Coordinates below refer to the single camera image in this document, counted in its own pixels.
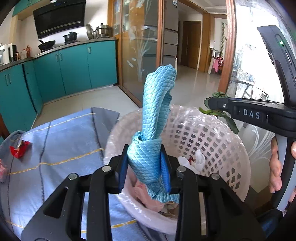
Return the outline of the person's right hand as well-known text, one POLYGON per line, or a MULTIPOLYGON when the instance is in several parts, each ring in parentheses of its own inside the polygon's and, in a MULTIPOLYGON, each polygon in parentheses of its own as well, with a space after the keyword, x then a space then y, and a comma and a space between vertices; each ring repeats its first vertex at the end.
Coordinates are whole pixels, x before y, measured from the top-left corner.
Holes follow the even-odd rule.
POLYGON ((271 158, 269 161, 269 191, 274 193, 279 191, 282 187, 281 171, 282 164, 278 158, 278 143, 276 137, 271 140, 271 158))

